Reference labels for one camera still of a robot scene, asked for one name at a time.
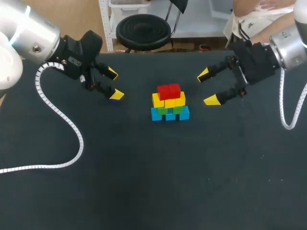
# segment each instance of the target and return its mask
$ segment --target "yellow block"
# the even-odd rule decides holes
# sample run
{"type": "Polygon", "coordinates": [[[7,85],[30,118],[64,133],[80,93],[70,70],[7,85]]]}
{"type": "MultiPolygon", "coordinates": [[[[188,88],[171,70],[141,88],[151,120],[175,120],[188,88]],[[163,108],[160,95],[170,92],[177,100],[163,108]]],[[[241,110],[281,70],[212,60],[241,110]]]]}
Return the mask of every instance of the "yellow block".
{"type": "Polygon", "coordinates": [[[120,100],[125,94],[121,91],[115,89],[115,93],[110,97],[110,99],[120,100]]]}
{"type": "Polygon", "coordinates": [[[221,103],[216,97],[216,94],[211,97],[208,97],[207,99],[203,101],[205,102],[206,105],[221,105],[221,103]]]}
{"type": "Polygon", "coordinates": [[[174,107],[176,107],[176,100],[175,99],[165,100],[165,108],[174,108],[174,107]]]}
{"type": "Polygon", "coordinates": [[[184,92],[180,92],[180,98],[175,99],[176,107],[178,106],[185,106],[186,105],[186,96],[184,95],[184,92]]]}
{"type": "Polygon", "coordinates": [[[209,73],[208,67],[197,77],[198,81],[200,81],[200,77],[202,77],[203,75],[206,75],[207,73],[209,73]]]}
{"type": "Polygon", "coordinates": [[[157,93],[153,93],[153,106],[154,108],[164,107],[164,101],[160,101],[159,95],[157,93]]]}

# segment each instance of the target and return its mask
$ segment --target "dark tabletop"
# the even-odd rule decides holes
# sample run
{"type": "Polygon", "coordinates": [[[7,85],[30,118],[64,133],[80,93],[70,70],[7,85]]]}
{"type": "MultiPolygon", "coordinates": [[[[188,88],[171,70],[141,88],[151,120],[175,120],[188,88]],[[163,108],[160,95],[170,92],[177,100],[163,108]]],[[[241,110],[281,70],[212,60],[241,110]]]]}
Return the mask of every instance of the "dark tabletop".
{"type": "MultiPolygon", "coordinates": [[[[80,129],[85,149],[68,168],[1,174],[0,229],[307,229],[307,109],[293,131],[282,127],[279,73],[243,101],[206,107],[203,99],[234,77],[196,77],[229,54],[102,55],[119,73],[109,82],[125,93],[119,104],[46,70],[42,89],[80,129]],[[154,123],[151,94],[170,83],[185,92],[190,120],[154,123]]],[[[0,108],[0,168],[62,163],[78,151],[73,130],[37,95],[36,70],[24,63],[0,108]]],[[[288,121],[306,71],[287,73],[288,121]]]]}

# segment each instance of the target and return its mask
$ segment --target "green block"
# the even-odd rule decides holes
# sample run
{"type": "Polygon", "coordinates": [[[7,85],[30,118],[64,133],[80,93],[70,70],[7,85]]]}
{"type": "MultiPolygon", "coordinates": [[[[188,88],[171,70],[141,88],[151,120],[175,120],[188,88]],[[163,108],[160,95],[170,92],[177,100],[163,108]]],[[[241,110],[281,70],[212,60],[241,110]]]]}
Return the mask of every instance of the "green block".
{"type": "Polygon", "coordinates": [[[158,108],[158,115],[166,115],[168,112],[167,108],[158,108]]]}
{"type": "Polygon", "coordinates": [[[173,114],[181,114],[183,113],[183,106],[178,106],[173,108],[173,114]]]}

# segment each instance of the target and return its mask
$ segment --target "black stool seat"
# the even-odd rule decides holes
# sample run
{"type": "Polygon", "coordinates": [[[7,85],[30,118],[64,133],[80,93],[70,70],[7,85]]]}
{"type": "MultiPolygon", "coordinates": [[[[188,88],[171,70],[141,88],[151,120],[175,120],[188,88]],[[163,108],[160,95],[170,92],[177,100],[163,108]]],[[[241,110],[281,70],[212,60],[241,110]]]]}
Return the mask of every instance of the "black stool seat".
{"type": "Polygon", "coordinates": [[[167,44],[171,38],[171,28],[158,16],[136,14],[118,24],[116,37],[128,49],[150,51],[167,44]]]}

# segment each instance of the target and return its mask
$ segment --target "red block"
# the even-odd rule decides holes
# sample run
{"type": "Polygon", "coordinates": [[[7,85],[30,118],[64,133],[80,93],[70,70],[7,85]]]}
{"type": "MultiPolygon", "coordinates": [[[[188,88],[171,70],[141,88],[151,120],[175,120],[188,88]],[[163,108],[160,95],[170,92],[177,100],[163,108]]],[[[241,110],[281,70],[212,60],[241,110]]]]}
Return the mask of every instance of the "red block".
{"type": "Polygon", "coordinates": [[[177,99],[180,98],[180,86],[179,84],[171,84],[168,85],[169,93],[170,93],[170,99],[177,99]]]}
{"type": "Polygon", "coordinates": [[[160,101],[170,99],[170,93],[169,93],[168,85],[158,86],[158,95],[159,95],[160,101]]]}

